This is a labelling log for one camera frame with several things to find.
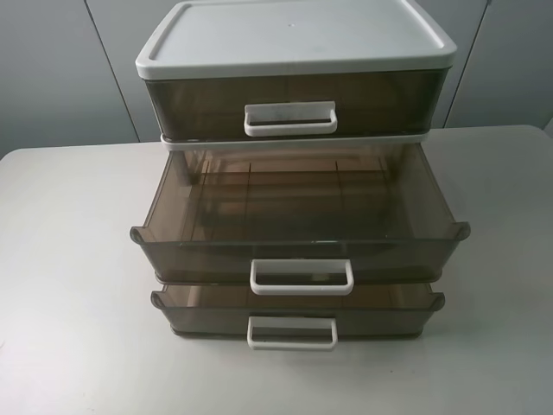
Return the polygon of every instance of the white cabinet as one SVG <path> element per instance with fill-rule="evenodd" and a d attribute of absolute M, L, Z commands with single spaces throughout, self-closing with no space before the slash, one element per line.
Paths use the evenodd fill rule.
<path fill-rule="evenodd" d="M 446 30 L 459 48 L 454 67 L 449 71 L 435 110 L 433 126 L 443 127 L 486 7 L 486 0 L 418 2 Z M 146 86 L 138 77 L 134 62 L 149 35 L 175 3 L 176 0 L 88 0 L 140 141 L 159 140 L 160 132 Z"/>
<path fill-rule="evenodd" d="M 553 117 L 553 1 L 493 0 L 447 127 L 529 124 Z"/>
<path fill-rule="evenodd" d="M 0 157 L 137 141 L 82 0 L 2 2 L 0 39 Z"/>

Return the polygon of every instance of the drawer handle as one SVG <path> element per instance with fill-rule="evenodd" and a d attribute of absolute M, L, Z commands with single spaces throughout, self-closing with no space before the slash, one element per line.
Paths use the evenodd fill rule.
<path fill-rule="evenodd" d="M 345 273 L 343 285 L 265 285 L 257 283 L 258 274 Z M 250 287 L 259 296 L 346 296 L 353 289 L 353 271 L 349 259 L 253 259 Z"/>
<path fill-rule="evenodd" d="M 329 329 L 330 342 L 257 342 L 253 340 L 255 328 L 267 329 Z M 248 321 L 248 346 L 253 350 L 332 350 L 338 342 L 336 320 L 333 318 L 307 317 L 250 317 Z"/>
<path fill-rule="evenodd" d="M 334 101 L 246 105 L 244 131 L 250 137 L 332 134 L 338 127 L 335 109 Z"/>

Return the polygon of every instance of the table surface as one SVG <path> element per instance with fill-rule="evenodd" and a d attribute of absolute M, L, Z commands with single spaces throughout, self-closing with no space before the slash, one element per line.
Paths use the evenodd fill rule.
<path fill-rule="evenodd" d="M 160 144 L 19 150 L 0 162 L 2 414 L 551 414 L 553 140 L 527 127 L 423 145 L 471 236 L 422 337 L 254 352 L 173 335 L 129 229 Z"/>

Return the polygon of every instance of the drawer bottom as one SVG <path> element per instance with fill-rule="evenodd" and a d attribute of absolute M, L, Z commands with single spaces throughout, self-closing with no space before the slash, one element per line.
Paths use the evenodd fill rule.
<path fill-rule="evenodd" d="M 245 338 L 253 317 L 288 322 L 258 324 L 251 334 L 259 342 L 330 341 L 330 326 L 311 327 L 323 321 L 334 322 L 340 339 L 414 338 L 445 303 L 443 294 L 432 292 L 429 284 L 357 286 L 344 297 L 266 297 L 249 287 L 166 285 L 151 299 L 177 335 Z M 296 327 L 300 321 L 309 327 Z"/>

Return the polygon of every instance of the white top cover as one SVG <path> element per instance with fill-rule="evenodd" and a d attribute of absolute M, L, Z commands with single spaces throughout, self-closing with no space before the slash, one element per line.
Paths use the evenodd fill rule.
<path fill-rule="evenodd" d="M 450 67 L 456 46 L 412 0 L 178 3 L 137 58 L 145 80 Z"/>

